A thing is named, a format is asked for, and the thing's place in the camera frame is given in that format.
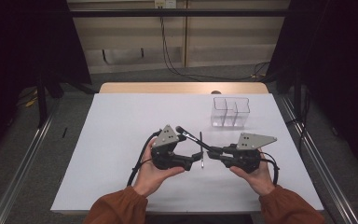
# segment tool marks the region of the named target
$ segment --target metal rail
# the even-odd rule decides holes
[[[284,107],[287,110],[287,113],[289,114],[291,119],[295,119],[296,115],[294,112],[294,106],[292,102],[289,100],[288,97],[282,97],[282,102]],[[304,127],[304,124],[302,122],[296,122],[295,123],[296,130],[298,134],[301,136],[301,130]],[[310,137],[310,134],[307,132],[307,130],[304,130],[303,133],[303,143],[310,154],[310,158],[312,159],[313,163],[316,166],[316,169],[319,172],[319,175],[321,176],[324,185],[326,186],[327,190],[329,191],[334,203],[336,204],[336,207],[341,214],[342,218],[344,219],[345,223],[353,224],[358,223],[358,218],[354,214],[351,204],[342,192],[341,188],[339,187],[338,183],[334,179],[333,175],[330,173],[330,170],[328,169],[326,163],[324,162],[324,159],[322,158],[321,154],[319,153],[318,148],[313,143],[312,138]]]
[[[54,115],[57,112],[57,108],[60,100],[56,100],[51,109],[51,113],[48,116],[48,119],[43,124],[43,126],[37,129],[36,134],[34,135],[34,139],[31,145],[28,147],[27,152],[25,153],[24,158],[21,161],[19,168],[17,169],[16,174],[14,174],[13,179],[10,181],[5,194],[2,196],[0,200],[0,224],[5,223],[7,216],[13,206],[13,203],[16,201],[17,195],[19,194],[22,184],[28,175],[28,172],[31,168],[31,165],[36,156],[37,150],[41,146],[46,133],[48,132],[48,128],[53,120]]]
[[[19,11],[29,16],[88,17],[307,17],[318,15],[316,10],[289,9],[72,9],[70,11]]]

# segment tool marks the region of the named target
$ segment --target electrical outlet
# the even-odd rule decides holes
[[[176,8],[176,0],[165,0],[165,8]]]
[[[155,0],[155,8],[165,8],[165,0]]]

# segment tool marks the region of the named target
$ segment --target black cable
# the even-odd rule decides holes
[[[277,162],[275,161],[275,159],[269,155],[267,152],[260,152],[260,153],[263,153],[265,155],[268,155],[269,157],[272,158],[272,161],[271,160],[267,160],[267,159],[260,159],[261,161],[266,161],[266,162],[269,162],[271,163],[273,166],[274,166],[274,177],[272,179],[272,183],[276,186],[278,184],[278,176],[279,176],[279,170],[280,168],[278,167],[278,164]]]
[[[181,77],[187,77],[190,79],[193,79],[195,81],[201,82],[201,80],[196,79],[194,77],[209,77],[209,78],[216,78],[216,79],[223,79],[223,80],[230,80],[230,81],[241,81],[241,80],[245,80],[248,78],[253,77],[254,75],[250,75],[248,77],[239,77],[239,78],[230,78],[230,77],[211,77],[211,76],[205,76],[205,75],[195,75],[195,74],[181,74],[179,71],[177,71],[175,69],[175,67],[172,65],[171,62],[171,58],[170,58],[170,54],[168,52],[168,46],[167,46],[167,41],[165,38],[165,25],[164,25],[164,18],[160,17],[160,25],[161,25],[161,36],[162,36],[162,50],[163,50],[163,55],[164,55],[164,62],[166,67],[168,68],[168,70],[177,75],[177,76],[181,76]]]
[[[150,160],[147,160],[147,161],[141,162],[142,157],[144,156],[144,153],[145,153],[147,144],[148,144],[148,143],[150,142],[150,140],[152,140],[155,136],[158,136],[158,135],[161,133],[161,131],[162,131],[162,130],[159,130],[158,132],[152,133],[152,135],[150,135],[150,137],[149,137],[149,138],[147,139],[147,141],[145,142],[144,148],[142,148],[142,151],[141,151],[141,154],[139,155],[138,161],[136,162],[135,167],[132,168],[132,173],[131,173],[131,175],[130,175],[129,181],[127,182],[127,186],[132,185],[133,178],[135,178],[135,175],[136,175],[136,173],[138,173],[139,168],[141,168],[141,166],[142,166],[145,162],[150,161]]]
[[[260,72],[260,70],[263,69],[263,67],[266,66],[266,64],[269,64],[269,62],[258,63],[258,64],[255,65],[255,68],[254,68],[255,82],[257,81],[257,73]]]
[[[270,83],[272,81],[275,81],[279,75],[286,73],[291,68],[292,68],[291,65],[281,66],[277,68],[275,71],[273,71],[272,73],[268,74],[268,76],[265,76],[258,81],[262,83]]]

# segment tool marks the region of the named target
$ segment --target cable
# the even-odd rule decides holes
[[[152,133],[152,135],[150,135],[150,137],[145,142],[144,148],[142,148],[142,151],[141,151],[141,154],[139,155],[138,161],[136,162],[135,167],[132,168],[132,173],[130,175],[129,181],[127,182],[127,186],[132,185],[133,178],[135,178],[135,175],[136,175],[136,173],[138,173],[139,168],[141,168],[141,166],[145,162],[152,160],[152,159],[150,159],[150,160],[141,162],[142,157],[144,156],[147,144],[150,142],[150,140],[152,140],[152,138],[154,138],[155,136],[158,136],[161,133],[161,131],[162,130],[159,130],[158,132]]]
[[[281,74],[286,74],[288,72],[290,72],[289,69],[293,69],[294,66],[292,64],[295,64],[296,58],[295,55],[292,53],[291,55],[289,55],[284,62],[282,62],[282,64],[284,64],[284,66],[280,66],[278,68],[275,69],[275,71],[272,71],[270,74],[268,74],[267,76],[261,78],[259,80],[259,82],[262,83],[270,83],[272,81],[277,80],[277,78],[281,75]]]
[[[248,78],[252,78],[252,77],[255,76],[255,74],[253,74],[253,75],[250,75],[250,76],[247,76],[247,77],[230,78],[230,77],[211,77],[211,76],[196,75],[196,74],[181,74],[179,71],[177,71],[175,69],[175,67],[172,65],[172,62],[171,62],[170,54],[168,52],[167,41],[166,41],[166,38],[165,38],[165,25],[164,25],[164,18],[163,17],[160,17],[160,25],[161,25],[162,50],[163,50],[163,55],[164,55],[164,62],[165,62],[166,67],[168,68],[168,70],[171,73],[173,73],[173,74],[175,74],[177,76],[187,77],[187,78],[193,79],[193,80],[198,81],[198,82],[201,82],[201,80],[196,79],[194,77],[209,77],[209,78],[216,78],[216,79],[223,79],[223,80],[230,80],[230,81],[241,81],[241,80],[246,80]],[[263,66],[260,67],[257,70],[257,73],[265,65],[265,63],[258,63],[256,66],[258,66],[260,64],[263,64]]]
[[[256,68],[258,65],[261,65],[261,67],[256,71]],[[266,64],[269,64],[269,62],[264,62],[264,63],[258,63],[255,65],[255,69],[254,69],[254,76],[255,76],[255,82],[257,81],[257,73],[260,72],[260,70],[266,65]]]
[[[269,156],[272,159],[272,161],[267,160],[267,159],[260,159],[260,160],[269,162],[274,166],[274,177],[272,179],[272,183],[276,186],[278,184],[278,175],[279,175],[280,168],[278,167],[277,162],[275,161],[275,159],[271,155],[269,155],[267,152],[260,152],[260,154],[265,154],[265,155]]]

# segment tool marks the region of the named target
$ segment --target gray floor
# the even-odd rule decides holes
[[[180,73],[201,76],[244,78],[250,76],[255,68],[253,65],[232,65],[177,70]],[[211,77],[197,78],[202,81],[222,81]],[[188,77],[174,75],[167,69],[99,74],[92,75],[92,79],[93,85],[90,87],[94,90],[98,90],[106,81],[193,81]],[[245,79],[245,81],[255,80],[254,78]],[[92,102],[92,95],[87,95],[66,84],[62,84],[62,87],[65,90],[65,95],[60,100],[48,97],[50,108],[53,105],[58,105],[57,113],[53,117],[44,141],[37,150],[21,190],[18,195],[15,195],[15,202],[7,217],[4,218],[5,223],[81,223],[84,218],[83,216],[63,216],[49,211]],[[283,106],[282,96],[275,90],[275,83],[269,83],[268,90],[274,94],[283,118],[290,120]],[[287,96],[291,98],[293,94],[290,92]],[[0,200],[33,140],[38,122],[37,109],[37,105],[19,106],[13,123],[2,138],[0,144]],[[299,135],[294,124],[289,123],[288,129],[297,144]],[[358,217],[358,160],[352,156],[346,141],[334,135],[332,124],[313,101],[310,104],[307,129],[331,174]],[[337,210],[336,202],[304,146],[302,150],[304,163],[327,208],[323,211],[326,223],[345,223]],[[263,223],[259,214],[252,214],[252,217],[255,223]]]

